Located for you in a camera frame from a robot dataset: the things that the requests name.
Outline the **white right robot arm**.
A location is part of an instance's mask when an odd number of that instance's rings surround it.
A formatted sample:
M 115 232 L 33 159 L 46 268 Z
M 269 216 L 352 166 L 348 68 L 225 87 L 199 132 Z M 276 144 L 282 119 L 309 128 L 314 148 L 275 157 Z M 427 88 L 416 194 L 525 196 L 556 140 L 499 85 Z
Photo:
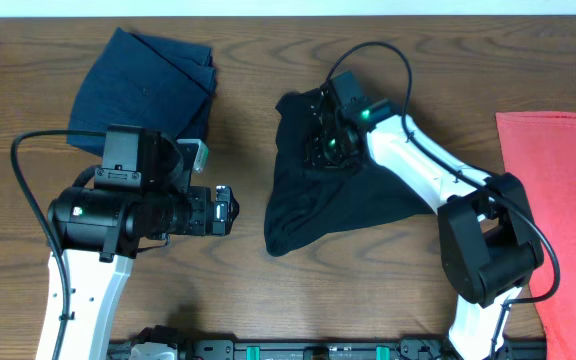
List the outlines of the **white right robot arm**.
M 388 100 L 326 96 L 311 146 L 319 167 L 366 160 L 387 170 L 437 216 L 444 273 L 458 294 L 448 341 L 461 359 L 491 359 L 502 348 L 512 305 L 550 250 L 525 189 L 450 154 Z

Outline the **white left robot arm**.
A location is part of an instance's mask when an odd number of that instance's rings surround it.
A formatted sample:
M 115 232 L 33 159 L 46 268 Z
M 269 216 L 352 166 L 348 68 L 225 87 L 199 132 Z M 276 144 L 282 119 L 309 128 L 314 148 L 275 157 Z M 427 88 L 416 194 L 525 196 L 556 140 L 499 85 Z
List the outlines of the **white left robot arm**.
M 138 127 L 112 126 L 102 163 L 84 171 L 50 206 L 57 250 L 39 359 L 103 359 L 114 316 L 142 239 L 225 236 L 239 213 L 232 189 L 193 186 L 199 140 L 176 142 Z

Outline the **red t-shirt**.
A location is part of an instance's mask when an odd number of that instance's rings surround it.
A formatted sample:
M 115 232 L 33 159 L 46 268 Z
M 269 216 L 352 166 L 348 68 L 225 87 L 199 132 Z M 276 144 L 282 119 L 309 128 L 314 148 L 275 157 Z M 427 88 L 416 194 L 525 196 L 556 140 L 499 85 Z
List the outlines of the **red t-shirt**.
M 537 304 L 550 359 L 576 359 L 576 113 L 496 116 L 504 167 L 521 180 L 558 257 L 557 293 Z

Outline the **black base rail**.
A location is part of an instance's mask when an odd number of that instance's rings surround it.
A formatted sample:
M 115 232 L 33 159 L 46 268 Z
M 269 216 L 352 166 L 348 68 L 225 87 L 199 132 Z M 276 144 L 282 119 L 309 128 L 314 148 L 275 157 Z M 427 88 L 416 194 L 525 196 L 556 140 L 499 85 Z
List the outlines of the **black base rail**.
M 407 337 L 395 341 L 243 341 L 232 336 L 192 338 L 157 325 L 108 345 L 107 360 L 440 360 L 461 355 L 446 339 Z

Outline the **folded navy blue garment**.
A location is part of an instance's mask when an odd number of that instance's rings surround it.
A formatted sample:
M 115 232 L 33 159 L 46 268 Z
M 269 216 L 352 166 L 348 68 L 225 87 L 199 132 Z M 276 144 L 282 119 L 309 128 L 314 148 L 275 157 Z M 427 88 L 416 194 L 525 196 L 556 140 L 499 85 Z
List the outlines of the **folded navy blue garment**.
M 84 78 L 68 128 L 105 132 L 118 124 L 203 140 L 216 75 L 208 46 L 118 28 Z

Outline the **black polo shirt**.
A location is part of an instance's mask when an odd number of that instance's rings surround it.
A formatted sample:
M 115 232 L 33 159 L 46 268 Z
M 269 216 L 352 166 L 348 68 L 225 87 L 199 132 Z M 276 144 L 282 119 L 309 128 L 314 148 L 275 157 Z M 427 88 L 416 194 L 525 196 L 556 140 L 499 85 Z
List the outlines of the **black polo shirt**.
M 373 163 L 333 170 L 304 165 L 308 137 L 319 130 L 320 92 L 284 94 L 275 109 L 273 189 L 266 207 L 267 252 L 283 256 L 328 233 L 392 223 L 432 209 L 387 169 Z

